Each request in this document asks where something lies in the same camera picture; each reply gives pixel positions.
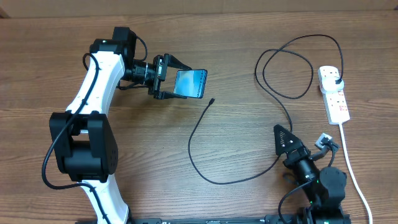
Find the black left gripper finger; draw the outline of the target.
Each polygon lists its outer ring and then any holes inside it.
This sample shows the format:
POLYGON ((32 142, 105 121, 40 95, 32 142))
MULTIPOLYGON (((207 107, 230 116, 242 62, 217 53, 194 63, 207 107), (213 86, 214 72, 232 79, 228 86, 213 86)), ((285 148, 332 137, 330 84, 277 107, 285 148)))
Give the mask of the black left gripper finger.
POLYGON ((171 54, 169 54, 169 60, 168 60, 167 66, 172 67, 172 68, 178 68, 181 70, 191 70, 192 69, 191 67, 189 67, 188 65, 185 65, 184 63, 182 63, 180 60, 178 60, 171 54))
POLYGON ((176 93, 172 93, 172 92, 169 92, 169 91, 161 91, 160 92, 160 99, 161 100, 172 99, 172 98, 187 99, 186 96, 179 95, 179 94, 176 94, 176 93))

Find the Samsung Galaxy smartphone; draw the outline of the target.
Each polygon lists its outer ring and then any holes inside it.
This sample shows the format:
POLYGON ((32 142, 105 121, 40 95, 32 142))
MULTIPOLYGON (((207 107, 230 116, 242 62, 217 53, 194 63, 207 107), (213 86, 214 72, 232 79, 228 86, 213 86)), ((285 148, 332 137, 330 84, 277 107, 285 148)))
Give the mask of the Samsung Galaxy smartphone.
POLYGON ((203 98, 208 71, 178 70, 174 93, 188 98, 203 98))

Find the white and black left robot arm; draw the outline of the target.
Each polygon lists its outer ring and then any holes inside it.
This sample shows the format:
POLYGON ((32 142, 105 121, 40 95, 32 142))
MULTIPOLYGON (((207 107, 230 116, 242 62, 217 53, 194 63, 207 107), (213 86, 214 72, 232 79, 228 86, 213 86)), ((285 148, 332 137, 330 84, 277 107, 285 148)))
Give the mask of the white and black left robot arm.
POLYGON ((96 212, 96 223, 134 223, 121 197, 114 173, 118 145, 108 121, 114 92, 147 88, 157 100, 179 95, 160 90, 169 67, 189 70, 170 54, 157 55, 152 63, 136 59, 140 40, 130 28, 115 27, 111 39, 96 39, 84 54, 86 77, 75 99, 49 120, 52 144, 42 164, 42 180, 54 190, 81 187, 96 212), (130 84, 120 86, 120 81, 130 84))

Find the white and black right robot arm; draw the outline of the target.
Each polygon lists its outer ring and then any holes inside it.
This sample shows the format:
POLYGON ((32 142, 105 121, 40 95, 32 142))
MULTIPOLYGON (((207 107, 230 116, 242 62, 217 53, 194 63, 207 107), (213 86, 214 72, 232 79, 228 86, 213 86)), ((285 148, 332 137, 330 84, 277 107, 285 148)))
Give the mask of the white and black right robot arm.
POLYGON ((350 216, 343 212, 341 202, 345 199, 347 175, 332 166, 339 145, 323 133, 315 143, 320 150, 312 154, 303 142, 289 130, 274 126, 275 153, 286 155, 283 164, 293 172, 297 186, 285 194, 278 205, 276 223, 351 223, 350 216), (310 202, 295 215, 282 214, 282 204, 287 197, 303 190, 310 202))

